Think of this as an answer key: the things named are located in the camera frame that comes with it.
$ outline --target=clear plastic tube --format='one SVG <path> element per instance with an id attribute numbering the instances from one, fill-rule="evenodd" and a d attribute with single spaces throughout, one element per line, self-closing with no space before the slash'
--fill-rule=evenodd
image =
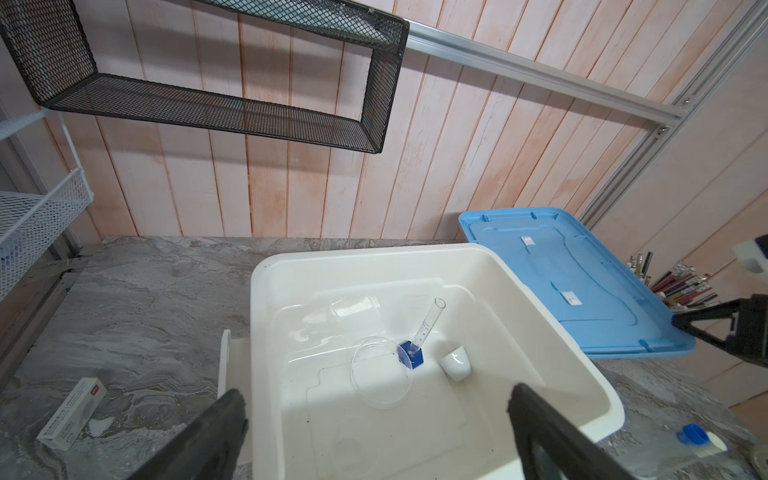
<path id="1" fill-rule="evenodd" d="M 416 332 L 416 336 L 413 337 L 413 341 L 411 341 L 411 346 L 408 351 L 409 355 L 415 355 L 415 353 L 422 348 L 424 340 L 426 340 L 429 332 L 432 331 L 432 327 L 437 323 L 437 319 L 440 318 L 443 310 L 445 310 L 445 301 L 442 298 L 435 298 L 432 308 L 427 312 L 427 316 L 424 317 L 424 321 L 419 327 L 419 331 Z"/>

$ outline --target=white cardboard box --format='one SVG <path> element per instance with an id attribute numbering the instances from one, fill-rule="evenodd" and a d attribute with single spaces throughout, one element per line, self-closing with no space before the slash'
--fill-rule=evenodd
<path id="1" fill-rule="evenodd" d="M 80 379 L 40 431 L 38 440 L 52 449 L 69 450 L 106 394 L 99 379 Z"/>

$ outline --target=marble countertop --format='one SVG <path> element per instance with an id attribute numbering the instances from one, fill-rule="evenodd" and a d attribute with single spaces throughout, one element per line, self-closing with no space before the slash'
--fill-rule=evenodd
<path id="1" fill-rule="evenodd" d="M 127 478 L 215 400 L 221 333 L 249 335 L 256 264 L 275 253 L 407 244 L 424 242 L 185 237 L 99 247 L 0 393 L 0 478 Z M 661 429 L 697 422 L 730 451 L 669 478 L 757 479 L 745 460 L 757 438 L 673 360 L 595 363 L 627 416 L 600 443 L 605 450 L 620 454 Z M 107 386 L 93 418 L 111 424 L 86 427 L 67 452 L 36 442 L 84 376 Z M 236 477 L 250 478 L 250 466 Z"/>

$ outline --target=black plastic part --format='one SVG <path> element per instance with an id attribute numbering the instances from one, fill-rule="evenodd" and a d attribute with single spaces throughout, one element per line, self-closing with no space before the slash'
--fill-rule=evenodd
<path id="1" fill-rule="evenodd" d="M 382 151 L 407 21 L 347 0 L 198 1 L 371 48 L 360 120 L 100 74 L 71 0 L 1 1 L 0 35 L 35 102 L 52 110 Z"/>
<path id="2" fill-rule="evenodd" d="M 719 339 L 692 324 L 698 320 L 731 319 L 731 332 Z M 672 325 L 745 362 L 768 367 L 768 295 L 752 295 L 720 305 L 676 313 Z"/>
<path id="3" fill-rule="evenodd" d="M 517 384 L 507 412 L 526 480 L 633 480 L 531 387 Z"/>
<path id="4" fill-rule="evenodd" d="M 245 400 L 232 389 L 128 480 L 230 480 L 247 430 Z"/>

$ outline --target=white plastic bin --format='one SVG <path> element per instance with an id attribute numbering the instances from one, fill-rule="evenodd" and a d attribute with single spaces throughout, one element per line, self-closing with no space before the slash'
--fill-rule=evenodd
<path id="1" fill-rule="evenodd" d="M 349 381 L 355 348 L 369 336 L 410 339 L 436 296 L 448 306 L 411 390 L 394 409 L 367 406 Z M 522 478 L 505 411 L 517 382 L 593 441 L 624 423 L 618 395 L 576 342 L 476 244 L 264 260 L 251 280 L 250 342 L 259 480 Z M 457 383 L 437 359 L 459 345 L 473 371 Z"/>

